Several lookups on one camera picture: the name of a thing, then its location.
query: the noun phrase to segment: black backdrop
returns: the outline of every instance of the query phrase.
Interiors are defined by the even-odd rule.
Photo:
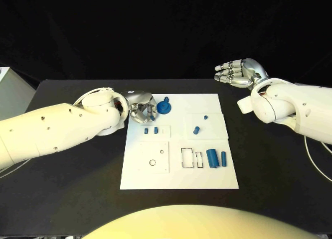
[[[0,1],[0,65],[45,79],[211,78],[254,58],[332,86],[332,6],[316,1]]]

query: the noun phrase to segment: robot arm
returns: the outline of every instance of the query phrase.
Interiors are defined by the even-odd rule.
[[[133,99],[137,109],[131,111],[131,119],[147,122],[157,116],[156,101],[150,93],[136,94],[140,98]],[[149,101],[137,102],[146,97]],[[128,94],[123,96],[111,88],[99,88],[82,95],[75,105],[58,104],[1,120],[0,169],[29,158],[66,150],[95,135],[114,133],[124,127],[130,101]],[[147,117],[144,108],[154,109]]]
[[[270,78],[251,58],[228,62],[215,70],[222,70],[213,76],[216,81],[251,90],[238,101],[244,114],[254,111],[264,123],[284,124],[296,133],[332,144],[332,88]]]

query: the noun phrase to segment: metallic robot hand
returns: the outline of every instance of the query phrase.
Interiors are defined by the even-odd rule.
[[[150,92],[125,91],[121,95],[127,99],[130,117],[137,123],[154,121],[157,117],[157,103]]]
[[[215,67],[215,71],[221,71],[213,76],[216,81],[250,90],[268,79],[261,64],[251,58],[224,63]]]

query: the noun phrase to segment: blue object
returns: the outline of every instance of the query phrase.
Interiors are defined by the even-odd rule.
[[[193,130],[193,134],[198,134],[198,132],[199,132],[199,127],[196,126]]]
[[[157,112],[162,115],[166,115],[170,112],[169,98],[164,97],[164,101],[157,103]]]
[[[222,163],[222,167],[225,167],[226,166],[225,152],[221,152],[221,163]]]
[[[211,168],[219,167],[219,164],[218,164],[218,155],[216,155],[215,149],[209,149],[209,150],[206,151],[206,157],[208,157],[209,167],[211,167]]]

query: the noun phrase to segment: white foam board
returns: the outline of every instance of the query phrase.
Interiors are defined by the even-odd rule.
[[[121,189],[237,189],[238,182],[234,170],[224,115],[216,94],[154,94],[156,102],[169,97],[172,111],[159,115],[154,122],[138,124],[128,120],[127,143],[121,173]],[[199,134],[192,137],[193,125],[200,123],[208,115]],[[154,135],[154,127],[164,130]],[[157,157],[159,147],[167,142],[169,172],[160,173],[147,167],[141,170],[137,165],[149,163]],[[146,155],[141,151],[154,149]],[[193,168],[182,167],[182,148],[192,148]],[[226,152],[226,167],[209,168],[206,150],[216,150],[221,161],[221,151]],[[195,152],[202,152],[202,168],[196,166]]]

